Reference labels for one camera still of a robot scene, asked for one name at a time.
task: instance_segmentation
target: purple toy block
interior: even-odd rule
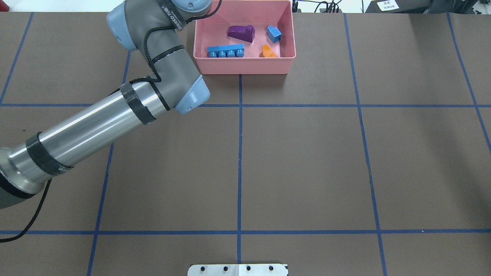
[[[252,42],[254,40],[254,35],[256,30],[252,25],[247,26],[230,26],[228,28],[227,35],[233,38],[244,40],[247,42]]]

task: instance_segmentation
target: orange block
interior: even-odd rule
[[[263,57],[278,57],[267,44],[263,45],[261,54],[263,55]]]

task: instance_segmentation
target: blue toy block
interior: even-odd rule
[[[266,33],[268,34],[268,37],[273,43],[276,43],[281,39],[281,32],[278,30],[277,27],[273,27],[272,25],[269,25]]]
[[[243,57],[244,44],[208,47],[208,57]]]

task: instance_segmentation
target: velcro strap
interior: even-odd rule
[[[73,168],[65,166],[53,158],[39,140],[39,134],[40,132],[26,140],[27,153],[34,163],[45,173],[53,176],[64,174]]]
[[[155,117],[150,113],[150,110],[141,103],[140,98],[138,98],[138,95],[130,83],[123,84],[119,90],[121,90],[121,94],[128,106],[143,124],[148,125],[155,121]]]
[[[162,9],[174,27],[178,31],[182,31],[184,26],[186,26],[186,20],[184,20],[182,15],[179,13],[174,3],[172,3],[171,0],[157,0],[157,3],[159,3],[160,9]]]

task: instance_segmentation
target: pink bin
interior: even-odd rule
[[[217,6],[213,1],[211,10]],[[228,37],[234,25],[253,25],[252,43]],[[278,27],[281,40],[273,43],[266,35],[269,25]],[[244,44],[244,57],[208,57],[208,47]],[[278,57],[260,57],[268,44]],[[292,7],[289,0],[223,0],[218,12],[196,21],[193,56],[202,74],[287,74],[296,56]]]

